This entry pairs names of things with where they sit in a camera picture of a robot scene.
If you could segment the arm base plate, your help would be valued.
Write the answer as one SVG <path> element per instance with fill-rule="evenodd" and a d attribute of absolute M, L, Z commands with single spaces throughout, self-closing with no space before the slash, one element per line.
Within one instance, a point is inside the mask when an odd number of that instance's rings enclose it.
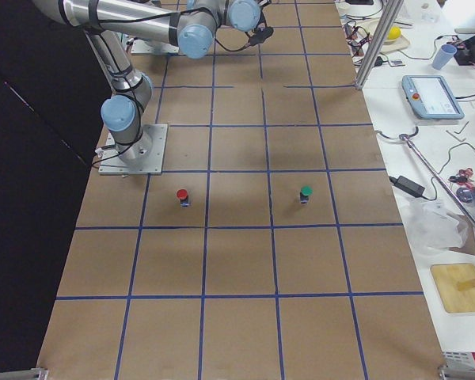
<path fill-rule="evenodd" d="M 135 40 L 131 47 L 133 55 L 175 55 L 178 51 L 177 46 L 152 40 Z"/>
<path fill-rule="evenodd" d="M 103 161 L 98 163 L 100 175 L 161 175 L 165 156 L 168 124 L 144 124 L 141 139 L 125 153 L 117 156 L 112 134 L 107 134 Z"/>

